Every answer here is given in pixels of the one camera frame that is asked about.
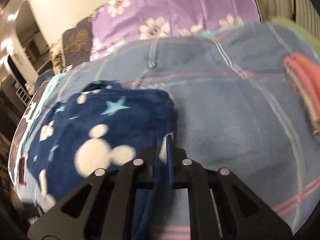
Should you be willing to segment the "folded pink clothes stack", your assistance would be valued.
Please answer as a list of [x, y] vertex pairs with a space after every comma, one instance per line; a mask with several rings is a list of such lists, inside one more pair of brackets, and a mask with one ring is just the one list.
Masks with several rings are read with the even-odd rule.
[[306, 107], [312, 134], [319, 138], [319, 64], [313, 63], [303, 54], [294, 52], [285, 57], [284, 67], [292, 80], [294, 90]]

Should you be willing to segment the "green bed sheet edge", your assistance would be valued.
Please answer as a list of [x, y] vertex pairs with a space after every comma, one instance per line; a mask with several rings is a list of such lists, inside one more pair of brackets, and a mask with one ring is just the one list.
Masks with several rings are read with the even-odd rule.
[[319, 38], [313, 36], [306, 29], [287, 18], [273, 17], [271, 22], [277, 25], [284, 26], [285, 28], [295, 32], [303, 41], [305, 41], [311, 47], [315, 54], [315, 57], [319, 57]]

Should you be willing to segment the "dark patterned pillow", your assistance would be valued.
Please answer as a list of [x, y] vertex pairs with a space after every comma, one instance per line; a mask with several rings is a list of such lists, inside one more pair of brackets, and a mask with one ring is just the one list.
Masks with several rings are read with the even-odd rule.
[[65, 67], [76, 67], [89, 62], [93, 45], [92, 19], [83, 18], [64, 31], [61, 37], [62, 58]]

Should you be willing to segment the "purple floral pillow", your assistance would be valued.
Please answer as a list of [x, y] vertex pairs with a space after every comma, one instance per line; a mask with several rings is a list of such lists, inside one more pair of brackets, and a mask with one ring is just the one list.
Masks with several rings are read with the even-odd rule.
[[259, 20], [254, 0], [111, 0], [92, 15], [89, 59], [136, 40], [197, 35]]

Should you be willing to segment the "grey pleated curtain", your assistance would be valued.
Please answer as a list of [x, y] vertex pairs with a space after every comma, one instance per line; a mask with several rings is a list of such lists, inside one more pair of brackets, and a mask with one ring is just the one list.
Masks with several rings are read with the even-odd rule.
[[296, 22], [319, 38], [319, 0], [255, 0], [262, 21], [274, 17]]

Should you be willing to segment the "navy fleece star-print garment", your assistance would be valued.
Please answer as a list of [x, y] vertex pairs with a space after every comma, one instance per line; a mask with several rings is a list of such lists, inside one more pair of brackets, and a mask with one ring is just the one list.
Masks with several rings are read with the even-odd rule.
[[[50, 210], [95, 170], [120, 169], [156, 139], [155, 183], [151, 190], [136, 191], [133, 214], [131, 239], [145, 239], [162, 178], [165, 139], [176, 124], [168, 92], [94, 81], [46, 114], [30, 144], [27, 169]], [[101, 230], [89, 226], [88, 239], [101, 239]]]

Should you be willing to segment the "blue striped bed cover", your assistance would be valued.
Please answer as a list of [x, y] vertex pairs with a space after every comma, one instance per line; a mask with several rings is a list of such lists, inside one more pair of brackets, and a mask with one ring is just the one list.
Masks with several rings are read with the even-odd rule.
[[[230, 169], [289, 225], [291, 239], [319, 239], [319, 138], [285, 71], [285, 57], [294, 52], [319, 64], [292, 31], [244, 24], [212, 35], [131, 42], [52, 78], [29, 106], [18, 150], [10, 153], [9, 173], [28, 207], [28, 231], [49, 210], [27, 169], [46, 114], [94, 81], [117, 81], [171, 94], [174, 146], [206, 169]], [[163, 164], [145, 239], [191, 239], [188, 191], [169, 184], [166, 139]], [[19, 237], [29, 239], [28, 231]]]

